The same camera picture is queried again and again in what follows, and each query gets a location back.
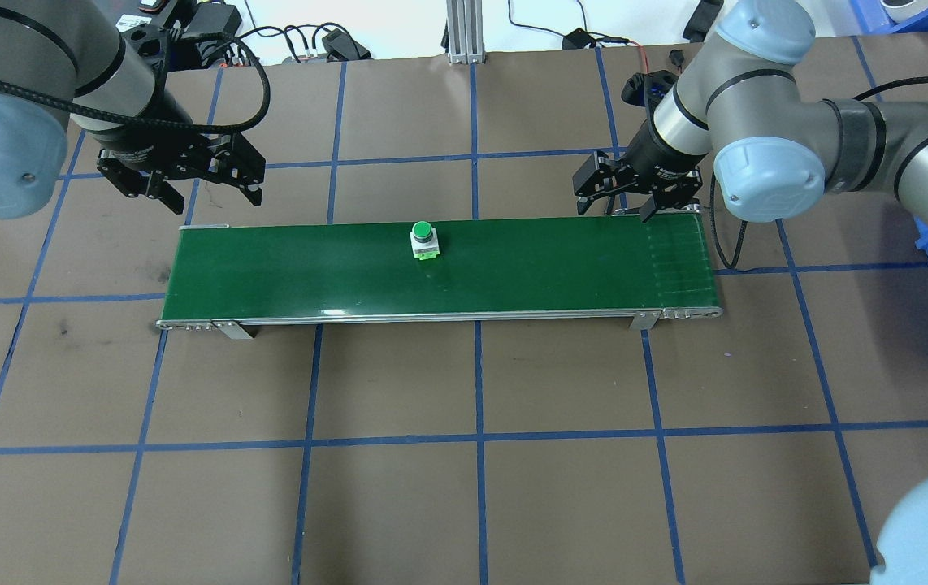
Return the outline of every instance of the metal bracket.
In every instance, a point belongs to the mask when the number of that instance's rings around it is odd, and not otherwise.
[[[225,333],[230,340],[253,340],[255,338],[256,331],[248,331],[235,321],[214,321],[211,323],[215,325],[215,329]]]
[[[643,331],[651,329],[660,319],[662,311],[641,311],[634,315],[634,322],[631,323],[631,331]]]
[[[450,63],[486,63],[482,41],[482,0],[446,0]]]
[[[724,311],[720,307],[684,307],[667,308],[667,310],[646,310],[634,315],[631,322],[631,331],[651,329],[656,326],[658,319],[712,319],[720,316]]]

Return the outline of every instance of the black cable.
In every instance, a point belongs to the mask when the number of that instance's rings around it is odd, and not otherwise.
[[[84,118],[100,119],[103,122],[118,123],[119,125],[161,128],[184,132],[200,132],[203,134],[235,134],[257,126],[262,119],[266,118],[271,100],[270,81],[268,81],[266,69],[262,67],[262,63],[259,62],[258,57],[255,56],[251,48],[249,48],[244,41],[240,40],[240,38],[229,36],[229,34],[201,34],[201,36],[193,37],[193,39],[195,41],[225,41],[225,43],[216,48],[216,51],[224,52],[230,45],[237,45],[244,49],[252,66],[254,66],[255,70],[258,72],[258,78],[262,85],[262,104],[255,115],[252,115],[251,118],[247,119],[245,122],[230,123],[230,125],[215,125],[214,123],[190,124],[173,122],[170,119],[136,118],[136,116],[133,115],[120,115],[111,111],[96,110],[96,108],[78,105],[60,97],[50,96],[48,93],[40,93],[33,89],[21,88],[21,86],[8,83],[7,81],[0,81],[0,93],[7,93],[7,95],[10,96],[41,104],[45,107],[51,107],[53,110],[66,111],[69,112],[69,114],[84,116]]]
[[[275,31],[275,34],[262,34],[264,32],[266,33],[267,31]],[[290,36],[289,34],[287,34],[286,28],[279,28],[276,26],[259,26],[256,28],[252,28],[249,31],[246,31],[244,34],[241,34],[241,36],[237,38],[240,38],[240,40],[244,40],[244,38],[251,37],[252,34],[258,34],[260,37],[264,37],[264,38],[273,38],[273,37],[283,36],[283,40],[287,42],[287,49],[290,49],[290,56],[293,57],[295,63],[301,63],[301,59],[297,58],[297,52],[294,51],[294,44],[292,41],[290,41]]]
[[[309,24],[305,26],[315,26],[316,29],[312,31],[312,48],[316,48],[316,36],[318,36],[320,30],[327,30],[329,27],[333,26],[335,28],[340,28],[344,31],[345,34],[348,34],[350,40],[356,41],[356,37],[352,36],[352,33],[349,32],[347,28],[339,25],[337,22],[324,22],[323,24]]]
[[[519,28],[530,28],[530,29],[532,29],[532,30],[542,30],[542,31],[544,31],[545,33],[557,34],[557,36],[559,36],[559,37],[561,37],[561,38],[565,38],[564,34],[561,34],[560,32],[557,32],[557,30],[552,30],[552,29],[549,29],[549,28],[544,28],[544,27],[542,27],[542,26],[534,26],[534,25],[531,25],[531,24],[519,24],[519,23],[516,23],[514,17],[511,15],[511,0],[508,0],[508,22],[512,23],[513,25],[515,25],[515,26],[517,26],[517,27],[519,27]]]
[[[244,5],[246,8],[248,8],[248,16],[251,18],[251,26],[258,28],[258,23],[255,22],[255,14],[251,11],[251,2],[244,0]]]
[[[859,93],[854,96],[855,100],[861,101],[865,98],[875,96],[876,93],[886,92],[888,89],[903,88],[906,85],[928,85],[928,76],[925,77],[909,77],[906,79],[898,79],[897,81],[891,81],[890,83],[883,83],[883,85],[876,86],[876,88],[869,89],[868,92]]]
[[[587,8],[583,8],[583,0],[576,0],[579,4],[579,13],[583,15],[583,30],[587,30]]]
[[[309,41],[307,40],[307,38],[305,38],[305,33],[301,30],[301,27],[294,26],[293,24],[288,24],[287,26],[283,27],[283,30],[286,33],[290,33],[290,31],[292,30],[297,31],[297,33],[300,34],[301,36],[301,44],[305,46],[306,52],[308,51]]]
[[[613,36],[610,36],[610,34],[605,34],[603,32],[594,32],[593,30],[587,30],[587,34],[590,34],[591,37],[594,37],[595,34],[597,34],[597,36],[599,37],[597,38],[598,43],[615,43],[619,45],[628,45],[628,44],[634,43],[634,41],[631,41],[630,38],[627,38],[627,37],[613,37]]]
[[[720,257],[721,263],[729,270],[734,270],[739,265],[739,256],[742,255],[742,244],[746,241],[746,227],[749,222],[742,222],[739,225],[739,238],[735,242],[735,255],[731,256],[731,262],[724,256],[724,248],[721,248],[720,237],[717,237],[717,212],[714,200],[717,199],[717,174],[709,175],[709,233],[713,237],[713,247],[717,249],[717,256]]]

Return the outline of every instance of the white floor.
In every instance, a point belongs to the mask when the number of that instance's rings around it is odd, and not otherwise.
[[[483,0],[487,51],[539,51],[561,48],[561,38],[546,32],[518,28],[508,22],[508,0]],[[583,26],[576,0],[511,0],[514,20],[570,33]],[[819,37],[857,34],[848,0],[798,0],[812,16]],[[738,0],[725,0],[724,11]],[[251,5],[259,26],[319,24],[333,21],[349,31],[375,59],[402,59],[438,55],[446,21],[445,0],[339,0],[338,2],[287,2],[286,0],[227,0],[241,8],[242,31],[251,28],[245,4]],[[583,0],[589,30],[632,38],[645,45],[683,43],[684,24],[698,0]],[[289,56],[282,40],[251,37],[251,47],[264,63],[281,63]],[[296,50],[304,53],[301,38]]]

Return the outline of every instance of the green push button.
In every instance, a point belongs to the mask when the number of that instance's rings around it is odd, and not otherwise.
[[[417,241],[428,241],[431,239],[431,223],[417,222],[413,225],[413,236]]]

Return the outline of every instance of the green conveyor belt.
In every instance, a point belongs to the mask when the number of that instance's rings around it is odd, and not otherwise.
[[[442,254],[423,262],[411,252],[411,223],[183,230],[159,325],[634,315],[719,304],[701,217],[691,212],[648,223],[433,225]]]

